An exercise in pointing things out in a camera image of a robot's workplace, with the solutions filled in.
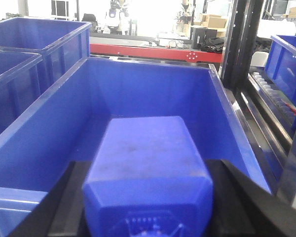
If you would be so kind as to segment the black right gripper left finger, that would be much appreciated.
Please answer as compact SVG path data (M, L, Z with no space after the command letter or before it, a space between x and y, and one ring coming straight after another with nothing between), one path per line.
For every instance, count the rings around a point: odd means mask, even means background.
M89 237L82 184L90 161L72 161L42 201L10 237Z

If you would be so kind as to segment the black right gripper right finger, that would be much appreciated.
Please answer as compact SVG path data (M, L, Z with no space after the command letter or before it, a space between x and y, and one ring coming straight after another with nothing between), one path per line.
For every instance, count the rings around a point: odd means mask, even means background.
M265 191L227 160L205 164L214 184L210 237L296 237L296 209Z

